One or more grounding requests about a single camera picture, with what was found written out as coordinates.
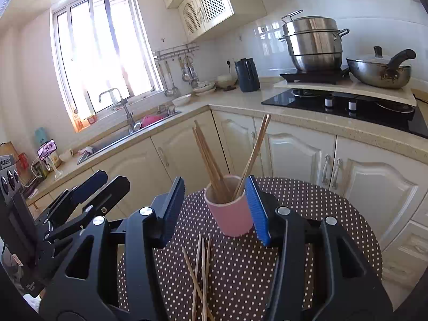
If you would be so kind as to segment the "black induction cooker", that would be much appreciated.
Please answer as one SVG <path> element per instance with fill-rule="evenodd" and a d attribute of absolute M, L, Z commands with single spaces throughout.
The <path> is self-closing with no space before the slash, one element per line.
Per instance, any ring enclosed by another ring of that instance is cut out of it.
<path fill-rule="evenodd" d="M 282 73 L 280 76 L 288 83 L 328 83 L 336 84 L 337 82 L 349 78 L 350 70 L 348 67 L 336 70 L 321 71 L 300 71 L 295 70 L 288 73 Z"/>

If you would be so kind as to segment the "brown polka dot tablecloth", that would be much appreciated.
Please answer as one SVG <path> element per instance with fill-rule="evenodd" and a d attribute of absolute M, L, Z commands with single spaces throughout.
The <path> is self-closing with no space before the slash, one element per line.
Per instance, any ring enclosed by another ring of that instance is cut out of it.
<path fill-rule="evenodd" d="M 262 190 L 301 216 L 338 219 L 382 276 L 381 249 L 371 227 L 346 198 L 312 183 L 288 178 L 258 178 Z M 157 278 L 169 320 L 201 320 L 202 302 L 193 292 L 190 269 L 200 268 L 199 237 L 210 244 L 208 307 L 216 320 L 262 320 L 273 281 L 278 251 L 266 248 L 255 231 L 238 238 L 220 231 L 199 190 L 181 207 L 173 237 L 154 251 Z"/>

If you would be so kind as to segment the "dark blue electric kettle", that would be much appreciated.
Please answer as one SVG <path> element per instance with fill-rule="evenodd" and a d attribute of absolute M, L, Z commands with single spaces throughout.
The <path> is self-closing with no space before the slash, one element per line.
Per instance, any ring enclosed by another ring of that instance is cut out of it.
<path fill-rule="evenodd" d="M 239 87 L 242 92 L 259 91 L 261 84 L 253 58 L 242 58 L 235 62 Z"/>

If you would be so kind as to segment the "black gas stove top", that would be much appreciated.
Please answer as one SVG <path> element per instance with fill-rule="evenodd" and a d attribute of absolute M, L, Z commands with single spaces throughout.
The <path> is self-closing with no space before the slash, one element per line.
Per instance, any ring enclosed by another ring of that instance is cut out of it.
<path fill-rule="evenodd" d="M 410 104 L 358 94 L 296 88 L 266 99 L 262 104 L 354 118 L 427 138 L 427 124 L 422 112 Z"/>

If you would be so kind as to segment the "chrome sink faucet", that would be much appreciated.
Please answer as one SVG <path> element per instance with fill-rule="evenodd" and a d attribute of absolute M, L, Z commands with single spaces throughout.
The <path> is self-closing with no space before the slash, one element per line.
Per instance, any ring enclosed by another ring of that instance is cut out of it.
<path fill-rule="evenodd" d="M 119 100 L 116 99 L 116 97 L 114 95 L 115 92 L 118 93 Z M 134 118 L 133 118 L 133 112 L 130 112 L 129 109 L 128 109 L 128 105 L 127 105 L 128 100 L 126 98 L 122 97 L 119 89 L 114 88 L 114 89 L 109 89 L 109 90 L 103 91 L 99 95 L 99 97 L 98 97 L 99 103 L 102 102 L 102 96 L 104 96 L 105 94 L 109 94 L 110 95 L 110 98 L 112 100 L 112 107 L 113 108 L 119 107 L 119 108 L 122 108 L 124 110 L 125 116 L 126 116 L 126 121 L 127 121 L 128 126 L 129 126 L 129 129 L 128 129 L 129 132 L 130 133 L 135 133 L 136 131 L 139 131 L 141 129 L 141 127 L 142 127 L 142 123 L 141 122 L 136 122 L 134 120 Z"/>

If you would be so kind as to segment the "pink utensil cup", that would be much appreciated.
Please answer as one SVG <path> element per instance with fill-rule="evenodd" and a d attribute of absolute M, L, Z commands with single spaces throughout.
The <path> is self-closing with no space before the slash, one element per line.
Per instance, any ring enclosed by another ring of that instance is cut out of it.
<path fill-rule="evenodd" d="M 250 232 L 253 218 L 245 192 L 236 200 L 220 204 L 217 203 L 213 186 L 209 183 L 204 191 L 204 200 L 223 235 L 236 238 Z"/>

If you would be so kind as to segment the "white bowl on counter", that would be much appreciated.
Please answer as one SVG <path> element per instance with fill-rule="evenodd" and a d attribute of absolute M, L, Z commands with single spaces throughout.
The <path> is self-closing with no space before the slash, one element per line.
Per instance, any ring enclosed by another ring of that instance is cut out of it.
<path fill-rule="evenodd" d="M 174 106 L 184 106 L 184 105 L 187 105 L 191 100 L 192 100 L 192 95 L 187 94 L 172 100 L 172 103 Z"/>

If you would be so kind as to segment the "stacked white dishes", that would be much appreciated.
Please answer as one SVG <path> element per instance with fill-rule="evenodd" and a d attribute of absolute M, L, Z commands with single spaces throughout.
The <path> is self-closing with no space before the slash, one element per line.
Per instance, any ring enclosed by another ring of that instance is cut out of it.
<path fill-rule="evenodd" d="M 215 89 L 230 90 L 235 88 L 237 77 L 232 74 L 220 75 L 215 81 L 205 81 L 200 83 L 198 87 L 192 90 L 197 95 L 203 95 L 215 91 Z"/>

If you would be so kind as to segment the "wall utensil rail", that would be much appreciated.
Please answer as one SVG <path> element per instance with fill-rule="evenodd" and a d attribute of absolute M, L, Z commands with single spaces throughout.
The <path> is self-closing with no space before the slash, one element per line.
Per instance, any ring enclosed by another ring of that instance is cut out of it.
<path fill-rule="evenodd" d="M 153 58 L 156 62 L 160 62 L 161 60 L 173 59 L 185 54 L 193 54 L 199 48 L 200 46 L 196 43 L 183 44 L 176 47 L 154 51 Z"/>

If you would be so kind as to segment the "cream lower kitchen cabinets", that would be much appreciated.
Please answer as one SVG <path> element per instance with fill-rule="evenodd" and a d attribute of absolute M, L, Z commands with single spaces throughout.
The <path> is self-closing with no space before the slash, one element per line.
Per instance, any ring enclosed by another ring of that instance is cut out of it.
<path fill-rule="evenodd" d="M 63 176 L 48 178 L 29 200 L 41 213 L 63 190 L 103 169 L 125 175 L 131 191 L 115 218 L 130 214 L 138 204 L 175 177 L 193 193 L 209 179 L 192 132 L 201 125 L 224 173 L 241 175 L 255 145 L 261 120 L 221 111 L 205 111 L 142 141 L 126 138 L 87 162 L 72 159 Z M 259 177 L 291 178 L 326 188 L 346 198 L 369 223 L 381 247 L 384 278 L 405 287 L 419 282 L 427 268 L 427 164 L 342 136 L 273 121 L 253 167 Z"/>

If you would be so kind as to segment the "cream upper cabinets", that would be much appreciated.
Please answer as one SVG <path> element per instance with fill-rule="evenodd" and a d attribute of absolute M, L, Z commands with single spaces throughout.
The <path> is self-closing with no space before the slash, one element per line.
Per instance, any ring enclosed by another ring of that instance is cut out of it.
<path fill-rule="evenodd" d="M 263 0 L 164 0 L 177 9 L 187 41 L 205 41 L 267 15 Z"/>

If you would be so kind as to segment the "kitchen window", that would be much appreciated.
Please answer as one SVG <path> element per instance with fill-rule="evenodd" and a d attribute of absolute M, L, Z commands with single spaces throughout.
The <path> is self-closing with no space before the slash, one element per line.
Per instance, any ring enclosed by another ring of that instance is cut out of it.
<path fill-rule="evenodd" d="M 76 0 L 52 15 L 64 105 L 76 131 L 119 101 L 164 90 L 137 0 Z"/>

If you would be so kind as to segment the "stainless steel steamer pot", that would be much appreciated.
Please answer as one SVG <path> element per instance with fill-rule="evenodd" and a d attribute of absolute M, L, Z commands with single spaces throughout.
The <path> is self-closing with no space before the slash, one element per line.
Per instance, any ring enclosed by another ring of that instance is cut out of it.
<path fill-rule="evenodd" d="M 348 28 L 338 29 L 329 17 L 296 16 L 301 9 L 281 18 L 284 35 L 279 39 L 287 44 L 289 56 L 301 72 L 336 71 L 342 66 L 342 38 Z"/>

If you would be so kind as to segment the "phone on stand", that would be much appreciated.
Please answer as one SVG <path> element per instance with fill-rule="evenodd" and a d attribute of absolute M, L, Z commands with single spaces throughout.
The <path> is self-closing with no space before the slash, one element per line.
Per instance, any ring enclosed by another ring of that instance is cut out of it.
<path fill-rule="evenodd" d="M 62 171 L 59 171 L 54 164 L 52 154 L 57 150 L 57 145 L 54 140 L 47 141 L 37 151 L 37 155 L 41 162 L 47 160 L 50 168 L 54 171 L 54 180 L 62 177 Z"/>

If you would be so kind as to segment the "stainless kitchen sink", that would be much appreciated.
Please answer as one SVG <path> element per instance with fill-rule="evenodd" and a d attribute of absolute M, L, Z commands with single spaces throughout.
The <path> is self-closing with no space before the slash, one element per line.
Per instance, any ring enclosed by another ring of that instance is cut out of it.
<path fill-rule="evenodd" d="M 83 151 L 79 154 L 77 165 L 82 164 L 87 159 L 90 159 L 98 153 L 101 153 L 110 146 L 113 146 L 116 143 L 124 141 L 127 138 L 137 134 L 139 131 L 143 131 L 144 129 L 153 126 L 155 123 L 165 121 L 180 113 L 181 111 L 177 110 L 175 106 L 171 105 L 167 106 L 163 111 L 158 111 L 156 114 L 148 114 L 136 123 L 136 127 L 133 131 L 128 125 L 127 127 L 121 128 L 109 136 L 91 143 L 88 147 L 84 148 Z"/>

